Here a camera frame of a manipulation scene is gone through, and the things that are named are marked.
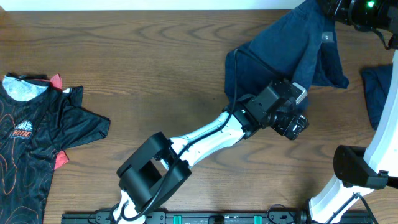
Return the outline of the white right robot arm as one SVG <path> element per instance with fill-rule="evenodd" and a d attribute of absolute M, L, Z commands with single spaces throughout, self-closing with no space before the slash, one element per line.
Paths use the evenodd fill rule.
<path fill-rule="evenodd" d="M 376 65 L 382 50 L 397 50 L 397 1 L 320 1 L 320 6 L 327 18 L 354 27 L 358 35 L 374 33 L 382 42 L 372 52 L 363 40 L 350 42 L 368 60 L 361 75 L 373 139 L 367 147 L 338 146 L 333 177 L 308 203 L 307 221 L 337 223 L 365 195 L 397 187 L 397 57 Z"/>

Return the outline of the dark blue denim shorts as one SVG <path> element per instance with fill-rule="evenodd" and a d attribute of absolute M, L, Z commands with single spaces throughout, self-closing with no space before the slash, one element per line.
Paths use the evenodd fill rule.
<path fill-rule="evenodd" d="M 229 101 L 259 94 L 273 80 L 347 88 L 335 32 L 316 0 L 306 0 L 255 38 L 226 54 L 224 92 Z"/>

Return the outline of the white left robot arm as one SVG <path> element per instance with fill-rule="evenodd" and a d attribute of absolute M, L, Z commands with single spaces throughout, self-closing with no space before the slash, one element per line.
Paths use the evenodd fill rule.
<path fill-rule="evenodd" d="M 190 177 L 191 169 L 214 152 L 272 128 L 294 140 L 309 122 L 298 110 L 307 90 L 297 82 L 273 80 L 256 95 L 233 96 L 230 105 L 211 123 L 188 134 L 149 137 L 119 167 L 121 201 L 113 209 L 113 223 L 144 223 Z"/>

